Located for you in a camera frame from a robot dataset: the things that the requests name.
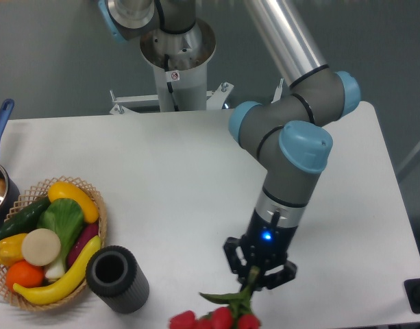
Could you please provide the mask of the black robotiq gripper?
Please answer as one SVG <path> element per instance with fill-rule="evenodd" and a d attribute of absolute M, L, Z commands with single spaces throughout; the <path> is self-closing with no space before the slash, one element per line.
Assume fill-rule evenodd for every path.
<path fill-rule="evenodd" d="M 276 210 L 271 220 L 266 221 L 254 212 L 240 239 L 227 237 L 223 251 L 240 284 L 246 283 L 247 272 L 253 266 L 260 270 L 254 290 L 272 290 L 295 279 L 297 266 L 288 260 L 287 251 L 297 228 L 279 226 L 281 216 Z"/>

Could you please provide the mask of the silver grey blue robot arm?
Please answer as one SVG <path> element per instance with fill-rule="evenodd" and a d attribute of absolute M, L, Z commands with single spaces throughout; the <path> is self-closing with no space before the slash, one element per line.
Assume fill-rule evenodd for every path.
<path fill-rule="evenodd" d="M 113 37 L 140 38 L 156 78 L 163 112 L 207 110 L 206 65 L 215 51 L 211 27 L 194 1 L 100 1 Z M 245 6 L 289 94 L 269 105 L 248 101 L 229 119 L 233 139 L 265 169 L 266 177 L 246 233 L 223 249 L 243 288 L 273 289 L 291 281 L 288 247 L 328 163 L 328 123 L 354 111 L 360 87 L 348 73 L 330 70 L 291 1 L 246 1 Z"/>

